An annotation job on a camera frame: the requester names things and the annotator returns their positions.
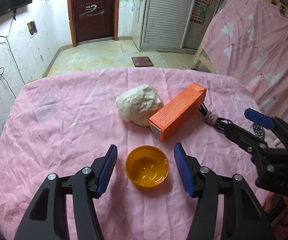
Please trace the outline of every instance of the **blue gripper pad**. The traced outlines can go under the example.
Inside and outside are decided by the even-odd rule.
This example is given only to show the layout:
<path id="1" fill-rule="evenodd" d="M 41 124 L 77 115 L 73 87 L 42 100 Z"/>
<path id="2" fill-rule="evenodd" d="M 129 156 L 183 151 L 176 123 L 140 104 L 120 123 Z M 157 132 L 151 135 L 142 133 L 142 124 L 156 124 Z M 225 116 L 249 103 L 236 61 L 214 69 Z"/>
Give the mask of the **blue gripper pad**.
<path id="1" fill-rule="evenodd" d="M 107 189 L 109 180 L 111 179 L 113 169 L 117 160 L 117 147 L 112 145 L 110 150 L 103 157 L 104 163 L 99 174 L 99 185 L 97 193 L 101 196 Z"/>
<path id="2" fill-rule="evenodd" d="M 186 157 L 187 155 L 184 152 L 183 148 L 181 148 L 179 144 L 175 144 L 174 159 L 176 162 L 176 166 L 179 170 L 184 190 L 189 194 L 190 197 L 192 197 L 194 194 L 193 174 L 188 167 Z"/>
<path id="3" fill-rule="evenodd" d="M 273 120 L 270 117 L 267 117 L 266 115 L 263 115 L 253 109 L 246 109 L 244 112 L 244 116 L 246 119 L 257 123 L 258 125 L 264 127 L 265 129 L 274 129 L 275 124 Z"/>

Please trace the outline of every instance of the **louvered cabinet door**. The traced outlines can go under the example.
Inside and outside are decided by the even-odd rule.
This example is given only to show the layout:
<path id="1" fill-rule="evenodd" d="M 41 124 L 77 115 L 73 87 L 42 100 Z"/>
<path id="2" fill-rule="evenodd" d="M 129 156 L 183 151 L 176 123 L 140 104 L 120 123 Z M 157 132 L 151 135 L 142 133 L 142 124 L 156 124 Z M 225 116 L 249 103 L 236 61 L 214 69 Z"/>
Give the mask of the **louvered cabinet door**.
<path id="1" fill-rule="evenodd" d="M 150 0 L 144 46 L 180 48 L 192 0 Z"/>

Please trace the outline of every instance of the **brown door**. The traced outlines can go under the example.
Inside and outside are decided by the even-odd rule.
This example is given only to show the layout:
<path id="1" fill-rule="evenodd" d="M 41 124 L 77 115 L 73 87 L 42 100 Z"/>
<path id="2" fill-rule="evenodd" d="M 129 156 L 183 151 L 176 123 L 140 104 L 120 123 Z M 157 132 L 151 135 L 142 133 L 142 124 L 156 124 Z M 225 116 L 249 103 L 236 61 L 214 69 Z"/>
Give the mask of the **brown door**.
<path id="1" fill-rule="evenodd" d="M 73 0 L 77 42 L 113 37 L 114 0 Z"/>

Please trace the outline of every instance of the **pink bedsheet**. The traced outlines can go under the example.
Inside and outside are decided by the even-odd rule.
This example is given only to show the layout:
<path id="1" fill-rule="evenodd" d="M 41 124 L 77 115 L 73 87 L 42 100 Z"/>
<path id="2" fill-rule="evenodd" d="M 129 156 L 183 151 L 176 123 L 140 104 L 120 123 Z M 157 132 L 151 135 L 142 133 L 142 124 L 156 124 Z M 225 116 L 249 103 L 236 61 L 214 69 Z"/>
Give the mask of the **pink bedsheet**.
<path id="1" fill-rule="evenodd" d="M 218 74 L 235 77 L 261 111 L 288 122 L 288 17 L 267 0 L 227 0 L 202 40 Z"/>
<path id="2" fill-rule="evenodd" d="M 249 91 L 235 78 L 193 70 L 119 68 L 43 78 L 24 86 L 15 100 L 0 141 L 0 222 L 7 240 L 14 238 L 20 220 L 49 173 L 73 175 L 94 158 L 117 145 L 118 160 L 105 194 L 94 200 L 105 239 L 186 239 L 197 199 L 184 191 L 173 158 L 175 143 L 201 165 L 219 175 L 242 174 L 263 204 L 267 192 L 258 189 L 250 155 L 205 124 L 196 112 L 165 142 L 149 127 L 125 122 L 115 99 L 142 84 L 158 90 L 169 102 L 192 82 L 207 87 L 205 104 L 221 117 L 249 129 L 244 110 L 259 110 Z M 169 158 L 169 175 L 159 187 L 140 189 L 124 171 L 127 154 L 140 145 L 160 148 Z M 223 218 L 220 198 L 216 237 Z M 72 198 L 68 225 L 76 240 Z"/>

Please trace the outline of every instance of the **white plastic bag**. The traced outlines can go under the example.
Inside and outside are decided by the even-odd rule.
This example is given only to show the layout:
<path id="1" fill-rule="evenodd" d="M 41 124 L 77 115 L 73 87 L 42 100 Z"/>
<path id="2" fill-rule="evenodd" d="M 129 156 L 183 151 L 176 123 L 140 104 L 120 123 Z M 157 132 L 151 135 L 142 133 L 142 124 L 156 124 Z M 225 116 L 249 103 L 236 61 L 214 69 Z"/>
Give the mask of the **white plastic bag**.
<path id="1" fill-rule="evenodd" d="M 157 90 L 147 84 L 124 92 L 116 98 L 116 105 L 125 121 L 140 126 L 148 126 L 148 119 L 164 106 Z"/>

